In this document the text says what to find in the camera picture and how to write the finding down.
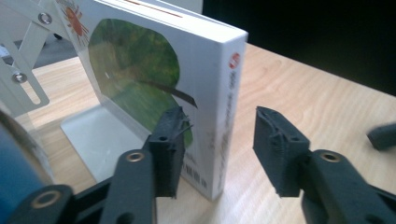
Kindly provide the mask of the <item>black curtain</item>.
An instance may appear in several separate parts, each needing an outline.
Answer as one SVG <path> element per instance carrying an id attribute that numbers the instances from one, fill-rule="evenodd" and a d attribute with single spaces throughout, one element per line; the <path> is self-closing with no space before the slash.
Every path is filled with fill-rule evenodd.
<path id="1" fill-rule="evenodd" d="M 396 96 L 396 0 L 204 0 L 257 47 Z"/>

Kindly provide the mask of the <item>white expandable metal bookend rack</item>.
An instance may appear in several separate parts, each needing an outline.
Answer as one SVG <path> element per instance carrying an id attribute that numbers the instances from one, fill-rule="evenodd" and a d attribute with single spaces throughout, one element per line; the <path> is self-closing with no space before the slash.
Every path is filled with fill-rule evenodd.
<path id="1" fill-rule="evenodd" d="M 50 34 L 67 39 L 69 32 L 53 0 L 0 0 L 0 19 L 13 19 L 1 13 L 6 7 L 28 20 L 21 45 L 10 37 L 8 26 L 0 24 L 0 47 L 6 48 L 13 64 L 0 61 L 0 109 L 13 118 L 50 103 L 33 69 Z M 104 99 L 99 104 L 64 119 L 58 126 L 96 181 L 110 177 L 119 156 L 143 146 L 149 132 Z"/>

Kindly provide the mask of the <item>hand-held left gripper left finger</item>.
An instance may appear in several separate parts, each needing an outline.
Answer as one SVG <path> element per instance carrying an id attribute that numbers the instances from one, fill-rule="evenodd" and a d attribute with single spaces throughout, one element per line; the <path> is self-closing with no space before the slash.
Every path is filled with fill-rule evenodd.
<path id="1" fill-rule="evenodd" d="M 99 224 L 157 224 L 156 199 L 177 195 L 186 121 L 180 106 L 165 111 L 142 148 L 120 155 Z"/>

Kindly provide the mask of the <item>white caterpillar picture book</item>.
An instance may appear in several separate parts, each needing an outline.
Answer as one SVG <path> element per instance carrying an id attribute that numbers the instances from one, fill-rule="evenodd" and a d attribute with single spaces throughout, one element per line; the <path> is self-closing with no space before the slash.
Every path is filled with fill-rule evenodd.
<path id="1" fill-rule="evenodd" d="M 223 191 L 248 34 L 162 0 L 56 0 L 98 100 L 152 133 L 187 117 L 182 175 L 207 199 Z"/>

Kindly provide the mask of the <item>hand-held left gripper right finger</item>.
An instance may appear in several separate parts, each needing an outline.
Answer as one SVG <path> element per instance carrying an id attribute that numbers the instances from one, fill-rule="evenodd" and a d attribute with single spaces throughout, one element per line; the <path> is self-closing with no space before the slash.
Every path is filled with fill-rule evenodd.
<path id="1" fill-rule="evenodd" d="M 280 113 L 257 108 L 256 156 L 279 196 L 303 197 L 307 224 L 387 224 L 387 205 L 349 160 L 309 145 Z"/>

